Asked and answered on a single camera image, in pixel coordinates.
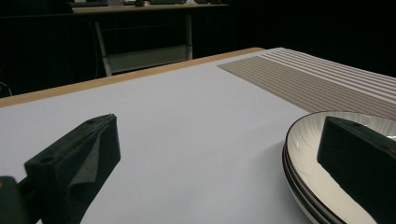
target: striped placemat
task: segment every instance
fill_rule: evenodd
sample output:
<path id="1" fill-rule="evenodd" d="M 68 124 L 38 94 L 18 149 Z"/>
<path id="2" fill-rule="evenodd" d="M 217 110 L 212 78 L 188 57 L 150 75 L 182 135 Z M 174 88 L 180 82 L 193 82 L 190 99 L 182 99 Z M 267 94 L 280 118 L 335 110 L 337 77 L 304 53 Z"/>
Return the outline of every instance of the striped placemat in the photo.
<path id="1" fill-rule="evenodd" d="M 291 49 L 271 50 L 220 68 L 308 112 L 351 111 L 396 120 L 396 78 Z"/>

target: beige striped mat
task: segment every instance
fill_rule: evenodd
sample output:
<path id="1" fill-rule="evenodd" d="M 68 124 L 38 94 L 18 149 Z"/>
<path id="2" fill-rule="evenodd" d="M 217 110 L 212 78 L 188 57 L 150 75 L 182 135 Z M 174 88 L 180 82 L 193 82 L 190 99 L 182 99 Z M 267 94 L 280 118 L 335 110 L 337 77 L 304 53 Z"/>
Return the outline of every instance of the beige striped mat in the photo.
<path id="1" fill-rule="evenodd" d="M 291 49 L 219 65 L 308 112 L 352 111 L 396 120 L 396 78 Z"/>

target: wooden table edge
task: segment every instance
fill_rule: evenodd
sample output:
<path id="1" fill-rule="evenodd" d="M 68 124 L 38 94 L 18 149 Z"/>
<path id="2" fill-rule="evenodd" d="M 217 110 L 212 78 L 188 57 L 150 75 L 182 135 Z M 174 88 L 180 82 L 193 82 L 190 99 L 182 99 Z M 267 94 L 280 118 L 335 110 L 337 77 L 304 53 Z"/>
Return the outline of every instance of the wooden table edge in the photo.
<path id="1" fill-rule="evenodd" d="M 181 63 L 171 63 L 167 65 L 152 67 L 144 70 L 124 73 L 120 75 L 116 75 L 113 77 L 102 77 L 94 80 L 74 83 L 70 85 L 65 85 L 62 87 L 51 88 L 43 91 L 34 91 L 25 94 L 14 95 L 6 98 L 0 99 L 0 107 L 10 106 L 10 105 L 18 105 L 23 103 L 28 103 L 36 100 L 46 99 L 54 96 L 59 96 L 75 91 L 85 91 L 88 89 L 105 86 L 108 84 L 118 83 L 126 80 L 131 80 L 139 77 L 148 77 L 164 72 L 169 72 L 173 70 L 177 70 L 180 68 L 190 67 L 202 63 L 210 63 L 217 60 L 222 60 L 226 58 L 231 58 L 243 54 L 253 53 L 257 51 L 261 51 L 261 48 L 250 48 L 250 49 L 240 49 L 232 52 L 217 54 L 213 56 L 208 56 L 204 58 L 194 59 L 190 61 L 185 61 Z"/>

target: white plate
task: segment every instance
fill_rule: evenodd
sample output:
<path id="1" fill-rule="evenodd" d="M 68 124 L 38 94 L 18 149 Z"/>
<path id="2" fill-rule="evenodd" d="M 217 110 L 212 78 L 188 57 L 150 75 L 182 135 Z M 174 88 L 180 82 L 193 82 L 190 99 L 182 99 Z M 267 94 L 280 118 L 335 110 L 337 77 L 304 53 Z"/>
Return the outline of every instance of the white plate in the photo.
<path id="1" fill-rule="evenodd" d="M 373 218 L 317 162 L 318 146 L 327 116 L 349 119 L 385 136 L 396 138 L 396 121 L 352 112 L 318 112 L 298 119 L 289 129 L 285 150 L 297 185 L 310 196 L 317 209 L 332 216 L 334 223 L 375 223 Z"/>

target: striped mat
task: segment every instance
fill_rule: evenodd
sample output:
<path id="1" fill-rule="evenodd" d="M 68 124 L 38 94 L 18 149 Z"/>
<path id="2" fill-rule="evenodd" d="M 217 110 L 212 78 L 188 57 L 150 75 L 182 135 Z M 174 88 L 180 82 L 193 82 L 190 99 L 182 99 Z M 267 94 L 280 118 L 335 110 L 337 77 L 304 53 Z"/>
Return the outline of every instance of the striped mat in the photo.
<path id="1" fill-rule="evenodd" d="M 291 49 L 219 67 L 311 113 L 351 111 L 396 120 L 394 77 Z"/>

